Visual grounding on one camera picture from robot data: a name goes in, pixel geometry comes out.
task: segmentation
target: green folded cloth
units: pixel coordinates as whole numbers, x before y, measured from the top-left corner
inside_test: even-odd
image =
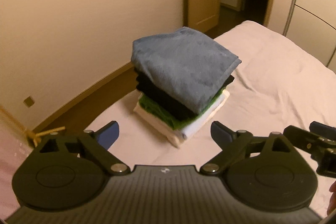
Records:
[[[141,96],[139,99],[139,105],[148,113],[154,115],[159,118],[163,122],[165,122],[172,130],[180,130],[185,126],[191,124],[193,121],[197,120],[200,116],[203,115],[204,112],[208,110],[209,107],[218,99],[218,97],[222,94],[224,88],[220,89],[216,95],[212,98],[210,103],[206,106],[205,109],[195,118],[186,119],[183,121],[179,121],[172,114],[170,114],[167,110],[161,107],[157,102],[148,98],[145,94]]]

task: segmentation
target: floor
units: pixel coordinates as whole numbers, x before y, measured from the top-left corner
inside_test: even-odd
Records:
[[[221,6],[218,25],[207,31],[205,34],[214,39],[221,34],[228,32],[233,27],[239,25],[245,20],[246,17],[244,12],[237,12],[235,10]]]
[[[237,12],[222,6],[219,24],[206,34],[211,38],[216,38],[245,20],[244,12]],[[43,130],[65,126],[69,133],[83,131],[110,105],[135,90],[136,76],[133,69],[127,70],[69,109]]]

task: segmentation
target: finger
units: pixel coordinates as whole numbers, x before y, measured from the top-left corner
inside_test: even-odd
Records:
[[[330,186],[329,192],[336,192],[336,181]]]
[[[327,215],[329,215],[335,208],[336,208],[336,192],[333,193],[330,197]]]

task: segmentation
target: wooden stick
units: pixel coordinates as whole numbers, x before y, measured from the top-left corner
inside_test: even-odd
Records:
[[[30,139],[34,139],[36,137],[36,134],[33,131],[30,131],[28,128],[26,128],[23,133]]]
[[[35,147],[37,147],[38,143],[37,143],[36,139],[33,139],[33,143],[34,143]]]
[[[46,130],[46,131],[37,133],[35,136],[36,137],[42,137],[42,136],[48,135],[50,133],[59,132],[59,131],[63,131],[63,130],[65,130],[65,127],[58,127],[58,128],[54,128],[54,129],[50,129],[50,130]]]

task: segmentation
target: white bed sheet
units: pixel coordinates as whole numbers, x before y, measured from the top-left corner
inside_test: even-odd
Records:
[[[206,125],[183,144],[173,147],[164,136],[133,113],[136,90],[101,113],[88,129],[98,130],[111,120],[120,136],[109,149],[131,168],[134,165],[196,165],[201,167],[221,149],[211,139],[210,125],[220,121],[232,130],[255,136],[283,132],[288,125],[308,130],[312,121],[336,126],[336,75],[284,36],[245,21],[215,39],[238,55],[242,63],[227,87],[231,96]],[[313,170],[317,164],[300,151]],[[319,176],[311,208],[326,216],[334,179]]]

